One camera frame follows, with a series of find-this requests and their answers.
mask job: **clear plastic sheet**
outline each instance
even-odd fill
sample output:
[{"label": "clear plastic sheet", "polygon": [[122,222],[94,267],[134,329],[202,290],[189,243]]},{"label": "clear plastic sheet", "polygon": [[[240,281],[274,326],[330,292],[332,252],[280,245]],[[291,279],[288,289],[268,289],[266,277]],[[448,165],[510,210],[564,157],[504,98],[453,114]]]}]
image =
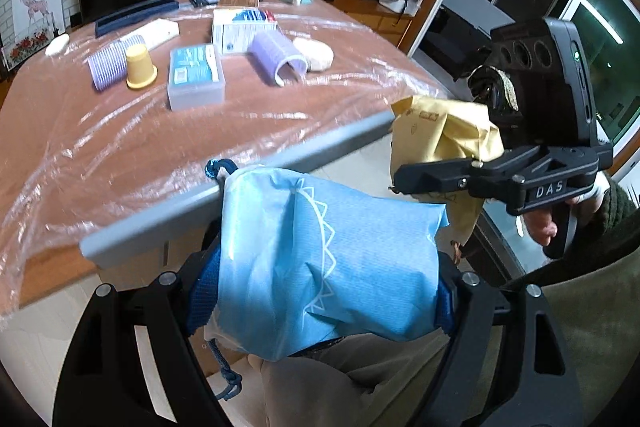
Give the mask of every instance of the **clear plastic sheet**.
[{"label": "clear plastic sheet", "polygon": [[290,38],[334,49],[332,67],[279,88],[249,56],[223,58],[225,103],[168,108],[173,48],[210,42],[212,9],[181,5],[164,18],[180,37],[151,51],[158,79],[98,93],[86,59],[132,27],[100,39],[94,25],[71,34],[57,57],[38,53],[20,69],[0,111],[0,313],[14,311],[33,255],[75,245],[119,219],[207,182],[211,157],[249,164],[374,115],[414,93],[444,96],[427,73],[371,29],[316,0],[264,0]]}]

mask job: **yellow paper bag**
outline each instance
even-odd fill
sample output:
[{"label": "yellow paper bag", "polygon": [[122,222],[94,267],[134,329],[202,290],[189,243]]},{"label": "yellow paper bag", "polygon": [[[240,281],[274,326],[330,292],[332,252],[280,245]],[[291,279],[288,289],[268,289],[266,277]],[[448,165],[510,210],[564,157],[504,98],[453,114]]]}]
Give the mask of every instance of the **yellow paper bag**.
[{"label": "yellow paper bag", "polygon": [[[489,120],[485,105],[412,96],[399,100],[391,108],[396,115],[392,126],[392,177],[405,164],[456,158],[486,162],[504,153],[500,131]],[[424,203],[446,203],[454,229],[452,237],[461,245],[471,236],[484,203],[469,196],[466,190],[413,196]]]}]

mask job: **dark green sleeve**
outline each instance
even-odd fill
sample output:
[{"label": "dark green sleeve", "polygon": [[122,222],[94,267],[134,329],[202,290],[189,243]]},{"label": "dark green sleeve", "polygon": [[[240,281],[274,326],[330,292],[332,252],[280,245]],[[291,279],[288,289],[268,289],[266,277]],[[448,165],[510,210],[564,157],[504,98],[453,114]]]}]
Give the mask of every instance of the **dark green sleeve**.
[{"label": "dark green sleeve", "polygon": [[574,279],[615,263],[640,247],[640,212],[622,187],[612,180],[609,183],[602,206],[590,223],[576,232],[571,250],[562,259],[508,282],[508,289]]}]

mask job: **sliding door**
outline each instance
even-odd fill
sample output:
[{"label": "sliding door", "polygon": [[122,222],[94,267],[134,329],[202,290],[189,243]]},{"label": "sliding door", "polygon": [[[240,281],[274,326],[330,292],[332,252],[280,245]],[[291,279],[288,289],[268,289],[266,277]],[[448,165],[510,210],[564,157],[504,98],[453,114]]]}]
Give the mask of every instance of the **sliding door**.
[{"label": "sliding door", "polygon": [[589,65],[596,117],[618,153],[640,128],[640,14],[629,0],[571,0]]}]

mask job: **blue pouch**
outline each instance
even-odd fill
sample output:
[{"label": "blue pouch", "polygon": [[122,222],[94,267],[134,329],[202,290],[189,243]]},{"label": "blue pouch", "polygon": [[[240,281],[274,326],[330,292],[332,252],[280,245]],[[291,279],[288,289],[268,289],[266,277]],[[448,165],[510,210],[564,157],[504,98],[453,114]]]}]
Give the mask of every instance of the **blue pouch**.
[{"label": "blue pouch", "polygon": [[372,332],[433,331],[443,204],[374,198],[285,169],[225,182],[218,299],[206,338],[279,360]]}]

